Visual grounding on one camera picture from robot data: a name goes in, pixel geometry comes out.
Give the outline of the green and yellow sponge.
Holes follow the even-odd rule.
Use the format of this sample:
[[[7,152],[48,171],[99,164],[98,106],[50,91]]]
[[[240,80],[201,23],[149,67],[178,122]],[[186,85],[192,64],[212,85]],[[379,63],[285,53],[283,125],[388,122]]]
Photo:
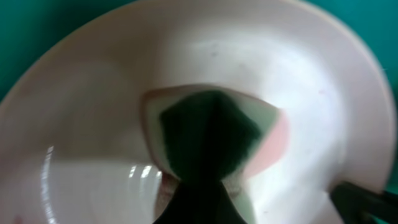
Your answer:
[[[289,135],[276,106],[214,85],[147,91],[140,119],[156,166],[188,184],[253,177],[282,157]]]

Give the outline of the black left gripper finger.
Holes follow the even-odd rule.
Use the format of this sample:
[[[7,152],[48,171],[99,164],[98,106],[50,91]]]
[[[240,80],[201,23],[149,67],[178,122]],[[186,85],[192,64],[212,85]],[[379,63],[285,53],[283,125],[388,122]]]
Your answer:
[[[246,224],[222,182],[178,184],[171,201],[154,224]]]

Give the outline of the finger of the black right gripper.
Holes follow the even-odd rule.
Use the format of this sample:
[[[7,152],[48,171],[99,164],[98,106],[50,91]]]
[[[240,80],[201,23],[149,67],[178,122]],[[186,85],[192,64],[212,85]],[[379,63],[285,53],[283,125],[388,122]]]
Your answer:
[[[338,184],[330,199],[345,224],[397,224],[397,195],[368,191],[349,182]]]

